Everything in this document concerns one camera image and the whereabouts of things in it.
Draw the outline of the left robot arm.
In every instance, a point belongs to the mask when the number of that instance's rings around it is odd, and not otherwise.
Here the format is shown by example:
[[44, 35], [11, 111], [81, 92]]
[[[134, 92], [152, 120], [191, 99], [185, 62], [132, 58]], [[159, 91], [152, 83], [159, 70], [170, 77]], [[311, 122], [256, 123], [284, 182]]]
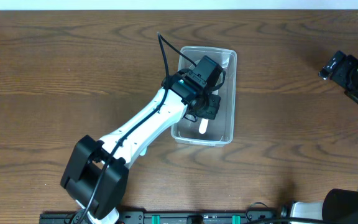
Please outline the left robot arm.
[[89, 135], [81, 138], [60, 182], [84, 208], [74, 223], [117, 221], [116, 207], [125, 194], [135, 160], [186, 115], [214, 119], [221, 100], [214, 91], [225, 81], [222, 66], [204, 56], [193, 68], [166, 75], [152, 101], [120, 128], [98, 140]]

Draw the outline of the white plastic fork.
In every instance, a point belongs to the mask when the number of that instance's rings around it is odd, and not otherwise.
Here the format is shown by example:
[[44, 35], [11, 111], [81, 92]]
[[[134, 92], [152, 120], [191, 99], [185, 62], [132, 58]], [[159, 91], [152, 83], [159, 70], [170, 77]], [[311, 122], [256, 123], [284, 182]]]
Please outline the white plastic fork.
[[202, 119], [201, 122], [200, 122], [200, 125], [199, 125], [199, 133], [200, 134], [205, 134], [206, 133], [206, 130], [207, 130], [207, 127], [208, 127], [208, 119]]

